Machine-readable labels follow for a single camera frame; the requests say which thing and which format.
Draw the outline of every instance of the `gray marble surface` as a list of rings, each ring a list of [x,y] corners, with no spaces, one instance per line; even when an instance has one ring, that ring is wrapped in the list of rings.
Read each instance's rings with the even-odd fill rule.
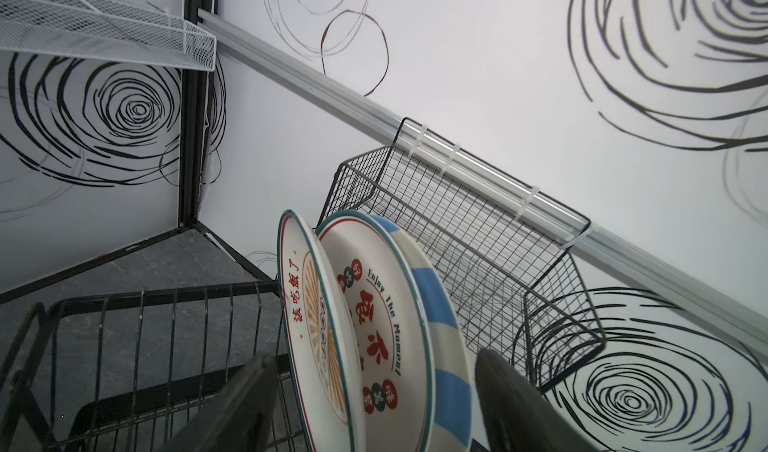
[[[205,237],[196,231],[188,231],[3,304],[0,306],[0,351],[5,356],[24,314],[36,302],[49,307],[69,297],[254,280]],[[54,397],[53,430],[56,438],[60,440],[68,437],[78,410],[94,401],[97,377],[98,396],[109,398],[132,392],[134,380],[137,389],[165,384],[171,368],[172,378],[178,380],[196,377],[201,370],[208,372],[224,369],[227,364],[243,364],[252,357],[254,344],[257,353],[285,352],[284,336],[278,344],[281,330],[278,297],[272,293],[235,297],[231,306],[230,315],[228,297],[209,300],[207,310],[202,301],[179,303],[175,314],[172,357],[171,305],[146,307],[142,317],[138,309],[107,312],[100,373],[97,373],[97,361],[101,313],[72,315],[62,319],[56,339],[55,391],[52,393],[50,343],[32,384],[32,392],[46,418],[52,413]],[[26,355],[32,335],[24,343],[20,358]],[[14,368],[20,366],[21,361],[17,360]],[[0,410],[5,409],[8,389],[8,384],[5,384],[0,391]],[[274,420],[274,434],[278,438],[289,429],[292,432],[300,429],[293,386],[289,380],[283,382],[279,399]],[[190,410],[190,417],[194,416],[196,410]],[[175,414],[169,424],[172,423],[178,430],[186,421],[187,412],[184,411]],[[97,444],[93,443],[92,448],[133,450],[135,443],[136,450],[159,450],[163,443],[164,428],[165,419],[158,419],[154,424],[153,420],[149,420],[139,425],[138,433],[132,438],[122,430],[115,441],[113,432],[101,437]],[[303,439],[297,442],[301,442],[298,450],[304,450]],[[22,421],[14,436],[12,450],[35,450],[37,447],[33,447],[34,444],[36,440]],[[288,449],[288,444],[282,444],[274,450]]]

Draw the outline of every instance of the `plate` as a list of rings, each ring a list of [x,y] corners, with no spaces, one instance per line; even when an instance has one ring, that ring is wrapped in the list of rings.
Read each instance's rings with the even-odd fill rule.
[[[427,314],[435,357],[436,396],[435,427],[429,449],[465,452],[472,441],[472,375],[451,299],[432,263],[411,236],[385,218],[375,215],[371,218],[379,222],[400,247],[416,279]]]
[[[362,376],[352,319],[328,257],[304,220],[287,210],[277,236],[293,383],[315,452],[365,450]]]
[[[355,326],[366,449],[424,452],[434,418],[435,369],[410,268],[386,230],[358,211],[333,214],[317,234]]]

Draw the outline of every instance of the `white mesh shelf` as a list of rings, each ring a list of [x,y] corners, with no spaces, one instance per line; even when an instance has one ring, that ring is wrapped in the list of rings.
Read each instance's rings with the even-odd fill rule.
[[[0,0],[0,49],[214,70],[216,37],[119,0]]]

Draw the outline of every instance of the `white zip tie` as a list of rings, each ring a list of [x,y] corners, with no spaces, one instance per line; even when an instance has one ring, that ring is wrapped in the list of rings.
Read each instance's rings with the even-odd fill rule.
[[[536,196],[536,194],[541,190],[542,188],[538,185],[534,185],[531,187],[530,193],[528,194],[528,197],[525,197],[523,200],[523,203],[520,204],[520,210],[518,210],[518,213],[514,216],[512,219],[512,222],[516,222],[520,220],[520,217],[523,216],[523,212],[525,212],[525,209],[528,208],[528,204],[531,203],[531,200],[533,200],[533,197]]]
[[[418,146],[422,144],[422,140],[424,140],[424,135],[426,135],[427,129],[428,129],[427,124],[424,124],[418,130],[416,141],[413,142],[413,145],[411,145],[411,151],[408,152],[408,159],[410,159],[413,156],[413,152],[416,151],[416,149],[418,149]]]
[[[453,163],[453,159],[456,157],[456,154],[459,150],[462,149],[462,146],[459,144],[453,145],[453,150],[451,150],[451,153],[448,154],[448,157],[446,158],[446,163],[442,165],[442,169],[440,169],[440,177],[442,177],[445,173],[448,167],[451,166]]]
[[[585,231],[581,232],[581,234],[579,234],[579,235],[576,235],[576,236],[573,238],[573,240],[571,240],[570,242],[566,242],[566,243],[562,244],[562,245],[559,247],[559,248],[560,248],[560,250],[566,250],[566,249],[568,249],[568,248],[570,248],[570,247],[572,247],[572,246],[576,245],[577,243],[579,243],[579,242],[580,242],[580,240],[581,240],[582,238],[584,238],[584,237],[586,237],[587,235],[589,235],[589,234],[590,234],[590,232],[592,232],[593,228],[594,228],[594,224],[591,224],[591,223],[590,223],[589,227],[587,227],[587,230],[585,230]]]

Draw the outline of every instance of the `wire grid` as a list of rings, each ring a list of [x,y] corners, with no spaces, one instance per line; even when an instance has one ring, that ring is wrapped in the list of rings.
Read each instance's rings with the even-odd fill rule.
[[[346,208],[407,231],[440,275],[468,349],[499,351],[540,390],[602,350],[599,326],[572,317],[586,309],[598,321],[570,255],[418,156],[393,145],[342,163],[320,222]]]
[[[0,48],[212,71],[216,37],[120,0],[0,0]]]
[[[270,281],[57,303],[37,373],[16,380],[32,385],[51,434],[40,444],[17,433],[11,450],[160,450],[243,363],[264,353],[275,354],[280,369],[265,450],[308,450],[279,290]]]

